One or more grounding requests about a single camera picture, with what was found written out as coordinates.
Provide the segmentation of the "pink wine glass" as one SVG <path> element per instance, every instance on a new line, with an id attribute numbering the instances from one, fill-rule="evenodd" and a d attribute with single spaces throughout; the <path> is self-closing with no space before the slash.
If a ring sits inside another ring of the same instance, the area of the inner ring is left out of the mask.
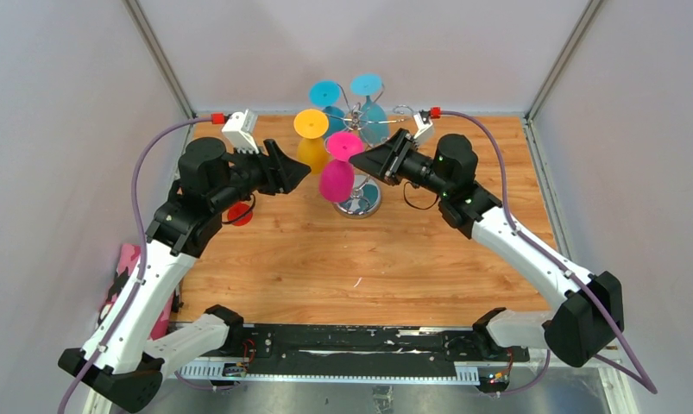
<path id="1" fill-rule="evenodd" d="M 319 179 L 319 192 L 332 203 L 346 201 L 355 182 L 355 172 L 350 157 L 363 151 L 362 140 L 351 132 L 336 132 L 329 137 L 325 148 L 331 155 Z"/>

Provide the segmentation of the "red wine glass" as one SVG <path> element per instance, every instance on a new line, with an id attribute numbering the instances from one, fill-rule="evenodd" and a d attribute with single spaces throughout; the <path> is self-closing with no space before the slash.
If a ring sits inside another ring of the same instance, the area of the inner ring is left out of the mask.
<path id="1" fill-rule="evenodd" d="M 233 226 L 244 226 L 248 224 L 253 218 L 254 208 L 255 200 L 248 203 L 235 203 L 227 210 L 223 224 Z"/>

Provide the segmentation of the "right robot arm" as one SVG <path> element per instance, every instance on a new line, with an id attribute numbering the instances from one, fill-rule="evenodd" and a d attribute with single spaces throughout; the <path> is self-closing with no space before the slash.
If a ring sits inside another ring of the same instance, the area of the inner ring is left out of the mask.
<path id="1" fill-rule="evenodd" d="M 582 367 L 623 332 L 620 281 L 563 257 L 516 220 L 476 180 L 478 156 L 467 137 L 444 135 L 428 157 L 399 129 L 384 144 L 351 156 L 350 164 L 385 184 L 407 180 L 434 193 L 451 228 L 500 256 L 545 299 L 548 311 L 500 307 L 476 321 L 473 348 L 484 360 L 510 347 L 543 348 Z"/>

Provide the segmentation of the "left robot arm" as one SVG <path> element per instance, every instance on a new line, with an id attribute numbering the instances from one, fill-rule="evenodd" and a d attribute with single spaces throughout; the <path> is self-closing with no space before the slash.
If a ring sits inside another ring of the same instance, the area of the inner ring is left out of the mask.
<path id="1" fill-rule="evenodd" d="M 178 166 L 180 176 L 154 213 L 117 301 L 85 345 L 64 350 L 58 362 L 131 413 L 149 405 L 165 379 L 200 355 L 243 354 L 243 318 L 222 305 L 173 333 L 150 335 L 175 288 L 223 227 L 224 213 L 254 192 L 287 194 L 311 171 L 272 139 L 229 152 L 216 137 L 200 138 L 187 145 Z"/>

